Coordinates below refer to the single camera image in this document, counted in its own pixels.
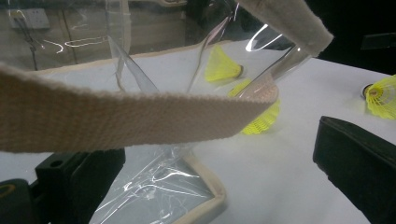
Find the yellow shuttlecock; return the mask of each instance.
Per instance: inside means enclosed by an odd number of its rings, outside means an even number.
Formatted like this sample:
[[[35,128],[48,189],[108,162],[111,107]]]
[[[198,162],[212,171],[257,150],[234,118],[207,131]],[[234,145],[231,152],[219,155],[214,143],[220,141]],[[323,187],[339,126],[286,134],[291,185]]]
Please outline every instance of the yellow shuttlecock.
[[[363,89],[367,107],[382,119],[396,119],[396,75],[385,77]]]
[[[245,79],[243,82],[236,85],[230,92],[228,92],[228,96],[235,97],[250,82],[251,81],[249,79]],[[252,122],[250,122],[249,125],[242,130],[242,133],[254,134],[254,133],[262,133],[268,130],[271,127],[271,125],[276,121],[276,118],[279,115],[279,110],[280,110],[279,106],[280,106],[280,101],[276,100],[276,102],[273,105],[271,105],[262,114],[260,114]]]
[[[219,45],[215,45],[209,55],[205,69],[205,80],[213,82],[230,77],[239,77],[243,70],[242,65],[228,57]]]

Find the beige fabric strap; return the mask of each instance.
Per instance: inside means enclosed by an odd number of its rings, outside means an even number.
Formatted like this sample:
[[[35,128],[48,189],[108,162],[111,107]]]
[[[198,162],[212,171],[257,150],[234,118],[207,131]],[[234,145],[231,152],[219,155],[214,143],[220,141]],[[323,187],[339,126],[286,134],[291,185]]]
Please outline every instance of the beige fabric strap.
[[[260,21],[318,56],[332,42],[332,35],[304,0],[237,0]]]
[[[275,85],[256,100],[91,91],[0,64],[0,150],[90,151],[225,138],[276,97]]]

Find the yellow feathers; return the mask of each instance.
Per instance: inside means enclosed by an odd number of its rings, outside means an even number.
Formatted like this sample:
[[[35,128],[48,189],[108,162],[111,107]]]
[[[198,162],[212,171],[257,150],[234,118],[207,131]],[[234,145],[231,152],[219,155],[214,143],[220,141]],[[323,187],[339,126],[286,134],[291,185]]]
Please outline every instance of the yellow feathers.
[[[244,89],[251,81],[245,79],[243,82],[236,85],[230,92],[228,96],[235,97],[242,89]],[[261,115],[249,123],[247,127],[242,130],[245,134],[262,133],[268,130],[271,125],[276,121],[279,115],[279,105],[280,101],[277,100],[273,105],[266,109]]]
[[[213,47],[205,69],[206,81],[213,82],[224,78],[239,77],[242,72],[243,66],[228,57],[219,45]]]
[[[396,75],[364,88],[367,107],[382,119],[396,119]]]

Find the dark background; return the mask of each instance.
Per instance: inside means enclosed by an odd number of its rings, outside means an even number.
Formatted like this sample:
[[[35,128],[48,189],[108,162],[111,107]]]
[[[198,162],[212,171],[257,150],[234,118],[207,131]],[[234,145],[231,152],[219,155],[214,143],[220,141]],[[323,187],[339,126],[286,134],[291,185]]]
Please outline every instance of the dark background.
[[[396,33],[394,0],[305,0],[334,35],[318,57],[389,75],[396,74],[396,48],[361,50],[365,35]]]

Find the clear plastic bag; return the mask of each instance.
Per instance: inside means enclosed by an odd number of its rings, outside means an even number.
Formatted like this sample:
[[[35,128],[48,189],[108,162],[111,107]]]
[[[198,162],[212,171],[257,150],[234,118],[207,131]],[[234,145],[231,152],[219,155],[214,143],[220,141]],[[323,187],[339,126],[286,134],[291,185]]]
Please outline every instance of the clear plastic bag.
[[[249,78],[237,97],[260,97],[274,79],[309,58],[231,0],[10,0],[4,11],[9,44],[2,45],[0,61],[93,90],[225,96]],[[240,74],[205,79],[215,46],[229,63],[242,66]],[[230,73],[228,66],[220,72]],[[172,223],[216,198],[183,159],[192,148],[128,148],[92,223]]]

